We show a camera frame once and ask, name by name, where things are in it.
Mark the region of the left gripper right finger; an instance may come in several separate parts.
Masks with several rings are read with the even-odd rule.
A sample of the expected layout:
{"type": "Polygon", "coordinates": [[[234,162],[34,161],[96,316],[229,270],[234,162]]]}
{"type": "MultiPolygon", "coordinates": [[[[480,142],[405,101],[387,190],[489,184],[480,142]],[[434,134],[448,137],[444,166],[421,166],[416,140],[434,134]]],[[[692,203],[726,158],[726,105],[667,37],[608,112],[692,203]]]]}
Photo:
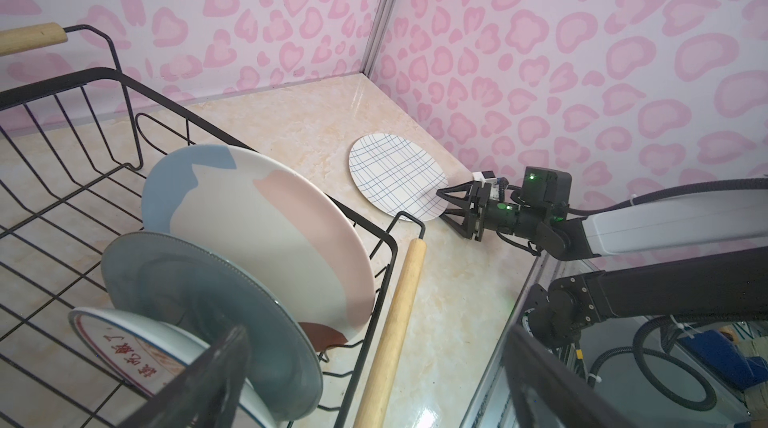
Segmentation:
{"type": "Polygon", "coordinates": [[[509,329],[502,366],[521,427],[630,427],[523,327],[509,329]]]}

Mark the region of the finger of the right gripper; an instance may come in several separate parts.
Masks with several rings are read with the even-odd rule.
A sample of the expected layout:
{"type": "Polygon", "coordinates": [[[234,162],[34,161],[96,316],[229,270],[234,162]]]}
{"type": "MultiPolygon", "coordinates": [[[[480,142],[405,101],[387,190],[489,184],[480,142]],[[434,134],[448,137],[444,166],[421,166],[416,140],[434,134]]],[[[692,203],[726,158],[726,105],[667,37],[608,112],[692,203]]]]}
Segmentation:
{"type": "Polygon", "coordinates": [[[477,214],[471,209],[447,208],[440,215],[440,219],[462,238],[475,238],[477,214]]]}
{"type": "Polygon", "coordinates": [[[439,198],[444,200],[466,200],[472,196],[474,182],[469,181],[453,187],[441,188],[436,191],[439,198]]]}

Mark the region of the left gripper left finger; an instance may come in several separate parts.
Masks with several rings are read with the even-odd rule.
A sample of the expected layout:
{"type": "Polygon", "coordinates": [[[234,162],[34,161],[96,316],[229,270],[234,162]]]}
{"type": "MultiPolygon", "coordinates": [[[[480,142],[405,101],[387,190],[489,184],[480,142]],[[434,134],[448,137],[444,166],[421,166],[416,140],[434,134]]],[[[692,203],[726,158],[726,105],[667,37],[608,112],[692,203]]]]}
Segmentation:
{"type": "Polygon", "coordinates": [[[230,427],[245,385],[249,353],[245,328],[230,329],[120,425],[230,427]]]}

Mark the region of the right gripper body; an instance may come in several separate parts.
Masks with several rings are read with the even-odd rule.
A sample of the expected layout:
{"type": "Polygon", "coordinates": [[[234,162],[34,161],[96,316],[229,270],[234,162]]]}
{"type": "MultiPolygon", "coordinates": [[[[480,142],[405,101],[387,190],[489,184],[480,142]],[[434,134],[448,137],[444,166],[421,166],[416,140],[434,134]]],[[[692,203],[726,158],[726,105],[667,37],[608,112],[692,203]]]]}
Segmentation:
{"type": "Polygon", "coordinates": [[[476,194],[475,241],[481,241],[487,230],[497,234],[512,235],[516,226],[516,206],[506,202],[509,187],[507,180],[481,183],[476,194]]]}

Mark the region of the white plate orange sunburst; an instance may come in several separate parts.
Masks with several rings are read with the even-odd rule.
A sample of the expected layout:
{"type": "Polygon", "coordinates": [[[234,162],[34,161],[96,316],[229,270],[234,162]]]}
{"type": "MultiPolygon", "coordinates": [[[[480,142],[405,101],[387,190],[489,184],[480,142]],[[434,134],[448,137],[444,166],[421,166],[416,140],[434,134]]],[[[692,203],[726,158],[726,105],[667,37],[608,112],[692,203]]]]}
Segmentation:
{"type": "Polygon", "coordinates": [[[112,371],[153,396],[179,376],[209,344],[168,323],[116,309],[75,308],[71,328],[112,371]]]}

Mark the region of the white grid pattern plate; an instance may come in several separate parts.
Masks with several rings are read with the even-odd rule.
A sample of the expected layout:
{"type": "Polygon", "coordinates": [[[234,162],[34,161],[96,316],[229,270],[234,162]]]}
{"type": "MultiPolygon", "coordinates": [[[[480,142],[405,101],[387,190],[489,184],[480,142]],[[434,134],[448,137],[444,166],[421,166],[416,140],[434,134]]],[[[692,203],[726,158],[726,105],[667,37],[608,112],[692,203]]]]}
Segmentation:
{"type": "Polygon", "coordinates": [[[382,133],[361,137],[350,149],[348,168],[363,197],[390,216],[404,211],[427,222],[448,207],[437,195],[448,186],[443,169],[406,138],[382,133]]]}

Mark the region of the grey-blue plate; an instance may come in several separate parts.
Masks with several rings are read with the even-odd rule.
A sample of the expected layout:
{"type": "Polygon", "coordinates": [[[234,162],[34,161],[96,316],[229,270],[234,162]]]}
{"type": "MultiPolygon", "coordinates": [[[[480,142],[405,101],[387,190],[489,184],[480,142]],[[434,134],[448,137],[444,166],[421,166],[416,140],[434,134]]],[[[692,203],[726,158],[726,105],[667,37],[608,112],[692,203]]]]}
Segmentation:
{"type": "Polygon", "coordinates": [[[115,239],[100,267],[119,310],[207,343],[243,327],[246,378],[276,420],[295,421],[318,407],[323,375],[307,335],[276,296],[240,267],[194,243],[148,231],[115,239]]]}

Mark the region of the pastel abstract pattern plate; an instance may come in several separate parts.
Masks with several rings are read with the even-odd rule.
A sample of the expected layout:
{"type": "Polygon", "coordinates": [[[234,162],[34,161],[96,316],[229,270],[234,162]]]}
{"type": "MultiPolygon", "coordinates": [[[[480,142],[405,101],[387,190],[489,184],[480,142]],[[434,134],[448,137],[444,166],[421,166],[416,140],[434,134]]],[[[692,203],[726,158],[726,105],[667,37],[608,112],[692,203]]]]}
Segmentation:
{"type": "Polygon", "coordinates": [[[313,347],[353,340],[375,303],[352,222],[314,184],[244,148],[195,145],[160,159],[142,192],[146,230],[206,248],[261,282],[313,347]]]}

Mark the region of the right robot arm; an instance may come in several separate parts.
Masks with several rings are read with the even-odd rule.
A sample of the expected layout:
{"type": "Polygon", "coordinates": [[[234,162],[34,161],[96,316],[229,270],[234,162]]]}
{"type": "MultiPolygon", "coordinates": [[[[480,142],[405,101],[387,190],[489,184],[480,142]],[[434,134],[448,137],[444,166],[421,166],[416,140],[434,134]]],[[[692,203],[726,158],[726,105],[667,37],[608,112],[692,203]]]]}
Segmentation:
{"type": "MultiPolygon", "coordinates": [[[[663,189],[597,210],[569,204],[569,174],[530,167],[519,186],[504,179],[442,188],[444,221],[459,235],[486,232],[533,255],[580,261],[736,242],[767,234],[767,182],[736,179],[663,189]]],[[[611,318],[672,316],[741,320],[767,313],[767,251],[593,271],[554,280],[528,314],[532,335],[550,348],[611,318]]]]}

